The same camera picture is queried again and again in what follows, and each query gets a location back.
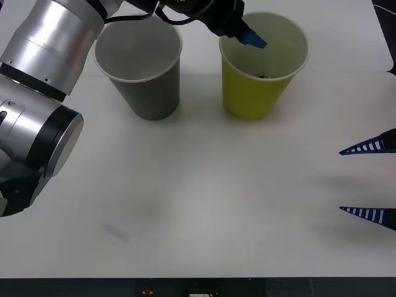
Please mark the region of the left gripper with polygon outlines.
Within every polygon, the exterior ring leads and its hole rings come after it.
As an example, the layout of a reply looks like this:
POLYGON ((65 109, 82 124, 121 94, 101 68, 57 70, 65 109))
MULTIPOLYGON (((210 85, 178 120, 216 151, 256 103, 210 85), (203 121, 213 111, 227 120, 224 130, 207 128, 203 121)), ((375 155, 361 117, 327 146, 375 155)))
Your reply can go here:
POLYGON ((199 20, 219 37, 236 37, 244 45, 264 49, 267 43, 243 20, 244 1, 214 1, 213 5, 200 15, 199 20))

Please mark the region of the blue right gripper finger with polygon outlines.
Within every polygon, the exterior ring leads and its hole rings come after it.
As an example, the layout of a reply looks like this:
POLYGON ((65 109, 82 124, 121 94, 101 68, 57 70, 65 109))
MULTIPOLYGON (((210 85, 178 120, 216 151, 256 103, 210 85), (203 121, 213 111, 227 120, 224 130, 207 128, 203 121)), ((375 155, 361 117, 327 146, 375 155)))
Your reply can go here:
POLYGON ((350 213, 356 217, 384 226, 391 230, 396 230, 396 214, 392 208, 359 208, 359 207, 339 207, 340 210, 350 213))
POLYGON ((362 141, 339 152, 340 155, 361 155, 395 153, 395 129, 383 132, 379 136, 362 141))

